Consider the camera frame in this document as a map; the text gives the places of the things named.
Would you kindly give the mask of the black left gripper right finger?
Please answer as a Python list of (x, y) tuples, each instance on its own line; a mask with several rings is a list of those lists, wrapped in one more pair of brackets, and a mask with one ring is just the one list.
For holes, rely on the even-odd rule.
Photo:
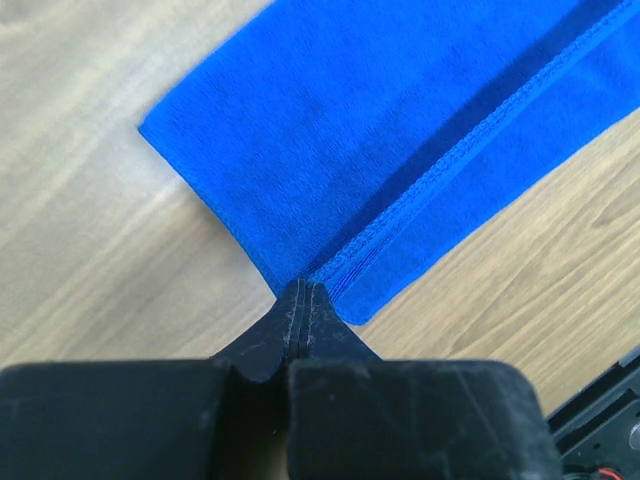
[(531, 383), (492, 360), (384, 361), (326, 288), (293, 282), (288, 471), (293, 479), (558, 479)]

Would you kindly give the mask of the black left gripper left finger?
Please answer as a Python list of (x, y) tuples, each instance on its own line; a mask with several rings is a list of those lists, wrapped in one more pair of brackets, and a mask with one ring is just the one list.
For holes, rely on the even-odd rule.
[(1, 372), (5, 479), (217, 479), (280, 433), (306, 284), (210, 358), (25, 363)]

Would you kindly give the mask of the blue towel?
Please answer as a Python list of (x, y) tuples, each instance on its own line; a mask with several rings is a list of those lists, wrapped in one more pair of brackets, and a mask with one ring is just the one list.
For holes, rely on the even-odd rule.
[(139, 131), (360, 325), (638, 105), (635, 1), (276, 1)]

